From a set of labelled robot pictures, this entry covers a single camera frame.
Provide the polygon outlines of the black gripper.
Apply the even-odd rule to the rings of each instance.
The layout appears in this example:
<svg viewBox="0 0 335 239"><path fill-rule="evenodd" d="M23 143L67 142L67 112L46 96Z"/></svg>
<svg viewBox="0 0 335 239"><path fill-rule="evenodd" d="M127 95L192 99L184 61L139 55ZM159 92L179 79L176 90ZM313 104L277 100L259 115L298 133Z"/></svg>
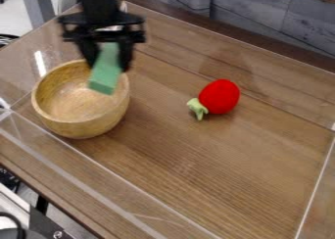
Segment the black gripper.
<svg viewBox="0 0 335 239"><path fill-rule="evenodd" d="M79 40L78 46L90 67L95 65L100 48L96 42L116 42L122 37L119 45L119 65L127 72L134 59L134 43L144 43L147 40L144 30L144 18L124 12L116 12L114 18L102 23L91 22L83 12L64 15L59 18L63 28L63 39L76 41L92 38L94 40Z"/></svg>

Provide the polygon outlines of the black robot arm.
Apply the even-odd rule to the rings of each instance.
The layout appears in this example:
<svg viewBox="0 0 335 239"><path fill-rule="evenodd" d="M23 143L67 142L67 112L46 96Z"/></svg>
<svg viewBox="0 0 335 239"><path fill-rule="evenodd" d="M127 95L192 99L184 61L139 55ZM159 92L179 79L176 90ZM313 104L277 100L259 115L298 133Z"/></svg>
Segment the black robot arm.
<svg viewBox="0 0 335 239"><path fill-rule="evenodd" d="M134 47L147 41L142 16L120 10L119 0L79 0L82 10L63 15L58 22L63 40L74 42L90 66L102 52L100 43L116 44L116 62L124 72L131 67Z"/></svg>

